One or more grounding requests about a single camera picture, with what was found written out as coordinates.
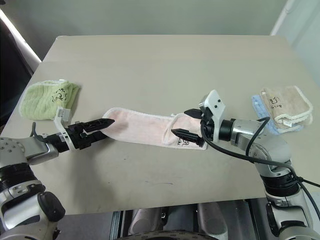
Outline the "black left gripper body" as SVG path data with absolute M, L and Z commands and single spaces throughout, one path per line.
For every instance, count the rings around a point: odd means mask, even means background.
M 88 148 L 98 141 L 97 135 L 93 133 L 98 129 L 97 122 L 78 122 L 69 125 L 66 131 L 76 149 Z

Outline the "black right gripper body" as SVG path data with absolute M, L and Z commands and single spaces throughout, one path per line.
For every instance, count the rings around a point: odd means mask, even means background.
M 219 142 L 219 131 L 217 129 L 217 120 L 209 107 L 200 108 L 202 114 L 200 119 L 201 130 L 204 131 L 202 138 L 217 144 Z

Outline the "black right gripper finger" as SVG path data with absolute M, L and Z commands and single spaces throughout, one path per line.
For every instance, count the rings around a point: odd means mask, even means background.
M 200 109 L 191 108 L 191 109 L 185 110 L 183 113 L 194 119 L 202 118 L 202 111 Z
M 195 143 L 199 147 L 203 147 L 205 144 L 205 140 L 202 137 L 186 129 L 176 128 L 176 129 L 172 129 L 171 132 L 181 140 Z

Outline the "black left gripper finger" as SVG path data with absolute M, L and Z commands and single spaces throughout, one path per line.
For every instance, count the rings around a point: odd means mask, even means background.
M 100 130 L 98 130 L 98 131 L 95 131 L 90 134 L 90 142 L 93 144 L 93 143 L 99 142 L 101 140 L 104 140 L 107 137 L 108 137 L 107 135 L 105 135 Z
M 115 122 L 114 119 L 110 118 L 100 118 L 88 122 L 83 123 L 83 129 L 87 132 L 94 132 L 94 131 L 100 131 L 105 128 L 108 128 L 110 125 L 112 125 Z

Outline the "pink towel with white trim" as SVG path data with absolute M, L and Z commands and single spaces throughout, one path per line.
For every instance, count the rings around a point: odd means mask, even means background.
M 103 115 L 103 118 L 114 120 L 109 127 L 101 130 L 113 140 L 174 149 L 207 149 L 206 143 L 198 146 L 172 133 L 172 129 L 184 129 L 201 135 L 200 120 L 184 113 L 162 116 L 113 107 Z

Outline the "folded green towel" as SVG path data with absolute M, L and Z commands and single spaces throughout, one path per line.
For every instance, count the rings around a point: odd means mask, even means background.
M 72 108 L 79 89 L 78 84 L 64 79 L 37 82 L 22 94 L 19 113 L 29 120 L 53 120 L 59 107 Z

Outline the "folded light blue towel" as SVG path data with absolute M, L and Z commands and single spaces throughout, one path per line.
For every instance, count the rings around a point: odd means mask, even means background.
M 273 135 L 281 135 L 289 132 L 298 132 L 301 131 L 304 127 L 299 124 L 294 124 L 292 127 L 285 126 L 285 128 L 280 128 L 276 125 L 275 121 L 271 118 L 267 108 L 265 107 L 264 102 L 262 101 L 259 95 L 253 95 L 251 97 L 252 107 L 256 112 L 259 119 L 270 117 L 270 120 L 266 124 L 266 128 Z

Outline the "folded beige towel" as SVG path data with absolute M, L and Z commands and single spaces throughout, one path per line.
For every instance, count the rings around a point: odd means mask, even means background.
M 313 122 L 313 105 L 295 85 L 265 87 L 260 97 L 279 134 L 298 131 Z

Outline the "grey rounded shape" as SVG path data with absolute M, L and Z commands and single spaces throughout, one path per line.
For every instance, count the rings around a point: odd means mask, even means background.
M 162 208 L 139 208 L 133 210 L 132 221 L 128 229 L 129 235 L 162 230 Z
M 213 238 L 230 240 L 242 234 L 241 208 L 234 202 L 204 202 L 197 205 L 198 228 Z

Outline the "black board with white edge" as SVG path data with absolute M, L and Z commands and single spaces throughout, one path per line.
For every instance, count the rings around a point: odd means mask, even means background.
M 40 58 L 0 8 L 0 131 L 41 63 Z

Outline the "white window frame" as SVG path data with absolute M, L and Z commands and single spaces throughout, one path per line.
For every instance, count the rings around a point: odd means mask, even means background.
M 296 0 L 287 0 L 284 7 L 282 8 L 271 32 L 270 32 L 270 36 L 275 36 L 280 27 L 282 26 L 284 20 L 286 19 L 287 15 L 290 13 L 291 11 L 291 8 L 293 7 L 294 3 L 295 3 Z

